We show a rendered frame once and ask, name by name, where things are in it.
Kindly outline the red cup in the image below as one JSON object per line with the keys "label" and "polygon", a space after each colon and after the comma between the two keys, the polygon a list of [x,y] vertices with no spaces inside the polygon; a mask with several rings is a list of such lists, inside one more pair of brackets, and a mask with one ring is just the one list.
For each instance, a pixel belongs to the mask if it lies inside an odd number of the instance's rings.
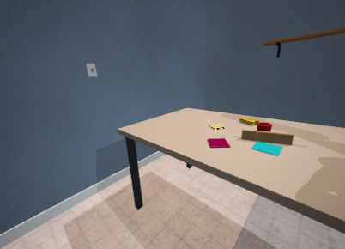
{"label": "red cup", "polygon": [[258,131],[271,131],[271,127],[272,127],[272,124],[269,124],[269,123],[264,123],[264,122],[257,123]]}

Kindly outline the yellow sponge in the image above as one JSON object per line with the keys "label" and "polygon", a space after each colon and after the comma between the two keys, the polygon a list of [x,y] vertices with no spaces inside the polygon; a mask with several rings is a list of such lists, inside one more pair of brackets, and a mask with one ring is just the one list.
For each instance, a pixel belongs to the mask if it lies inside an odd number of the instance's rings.
{"label": "yellow sponge", "polygon": [[[254,122],[255,121],[255,122]],[[239,119],[240,123],[246,124],[246,125],[257,125],[257,123],[259,122],[259,120],[253,119],[253,118],[240,118]]]}

